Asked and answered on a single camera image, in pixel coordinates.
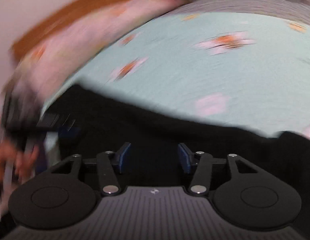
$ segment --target black garment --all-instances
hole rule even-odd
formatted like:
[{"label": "black garment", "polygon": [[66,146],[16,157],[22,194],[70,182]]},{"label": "black garment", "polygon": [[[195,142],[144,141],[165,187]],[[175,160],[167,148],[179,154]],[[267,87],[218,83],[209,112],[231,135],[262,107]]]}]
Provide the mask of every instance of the black garment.
[{"label": "black garment", "polygon": [[177,144],[217,158],[235,153],[293,186],[302,198],[295,226],[310,235],[310,141],[291,132],[264,138],[249,131],[170,118],[84,90],[69,88],[48,112],[70,114],[82,126],[75,140],[61,139],[62,158],[92,158],[132,144],[125,185],[180,185]]}]

